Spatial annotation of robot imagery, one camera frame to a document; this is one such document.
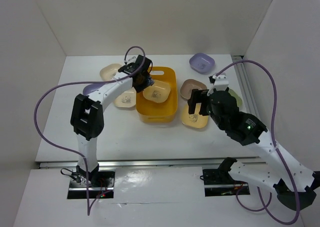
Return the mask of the yellow panda plate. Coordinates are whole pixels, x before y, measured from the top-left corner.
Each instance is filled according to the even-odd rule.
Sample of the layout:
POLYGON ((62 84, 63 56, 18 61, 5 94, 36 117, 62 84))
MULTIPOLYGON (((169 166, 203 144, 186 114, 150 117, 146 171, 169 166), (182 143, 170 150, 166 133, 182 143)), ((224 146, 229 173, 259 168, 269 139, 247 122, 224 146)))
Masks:
POLYGON ((171 86, 169 83, 154 80, 154 84, 144 89, 142 95, 146 100, 160 104, 168 99, 170 93, 171 86))

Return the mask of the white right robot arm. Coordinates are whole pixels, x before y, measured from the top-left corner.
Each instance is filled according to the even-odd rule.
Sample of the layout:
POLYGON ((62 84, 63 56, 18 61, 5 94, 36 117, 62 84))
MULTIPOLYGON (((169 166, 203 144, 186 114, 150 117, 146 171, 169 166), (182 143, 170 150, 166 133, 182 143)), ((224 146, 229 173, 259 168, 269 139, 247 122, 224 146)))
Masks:
POLYGON ((265 188, 293 211, 309 207, 317 196, 320 173, 305 167, 280 144, 274 144, 270 130, 253 114, 240 111, 228 90, 208 92, 192 90, 187 101, 189 114, 211 117, 229 138, 255 152, 272 169, 259 172, 227 157, 218 167, 220 181, 235 180, 265 188))

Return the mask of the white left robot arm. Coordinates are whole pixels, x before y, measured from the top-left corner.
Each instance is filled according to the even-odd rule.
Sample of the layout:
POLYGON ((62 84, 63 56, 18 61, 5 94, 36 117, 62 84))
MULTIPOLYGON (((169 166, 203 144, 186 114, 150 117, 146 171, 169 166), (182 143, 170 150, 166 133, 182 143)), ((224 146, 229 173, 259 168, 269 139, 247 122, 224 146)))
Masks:
POLYGON ((134 88, 142 92, 154 84, 150 76, 153 62, 138 55, 129 63, 120 67, 110 83, 99 84, 88 94, 75 97, 70 124, 77 137, 78 151, 81 156, 76 171, 81 181, 88 187, 99 180, 97 160, 97 140, 104 128, 104 111, 121 94, 134 88))

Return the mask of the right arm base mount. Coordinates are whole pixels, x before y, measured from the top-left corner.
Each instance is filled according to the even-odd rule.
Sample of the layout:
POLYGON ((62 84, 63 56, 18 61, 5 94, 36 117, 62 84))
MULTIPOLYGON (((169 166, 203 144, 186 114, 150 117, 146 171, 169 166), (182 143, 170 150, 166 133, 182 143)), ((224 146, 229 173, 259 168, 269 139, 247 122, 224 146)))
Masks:
POLYGON ((203 169, 199 179, 204 184, 205 197, 235 196, 238 191, 239 195, 250 195, 246 182, 234 180, 219 169, 203 169))

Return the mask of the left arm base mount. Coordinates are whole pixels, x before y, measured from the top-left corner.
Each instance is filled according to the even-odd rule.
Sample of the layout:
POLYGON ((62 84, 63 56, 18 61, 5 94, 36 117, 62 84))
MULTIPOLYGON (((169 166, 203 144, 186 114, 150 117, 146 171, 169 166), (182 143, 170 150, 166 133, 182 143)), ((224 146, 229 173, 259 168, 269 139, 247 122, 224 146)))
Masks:
MULTIPOLYGON (((87 181, 84 177, 68 168, 62 168, 60 173, 69 177, 69 187, 67 193, 68 200, 82 200, 87 198, 87 181)), ((89 198, 93 200, 98 196, 100 199, 113 199, 115 174, 116 173, 113 170, 99 171, 97 178, 89 181, 89 198)))

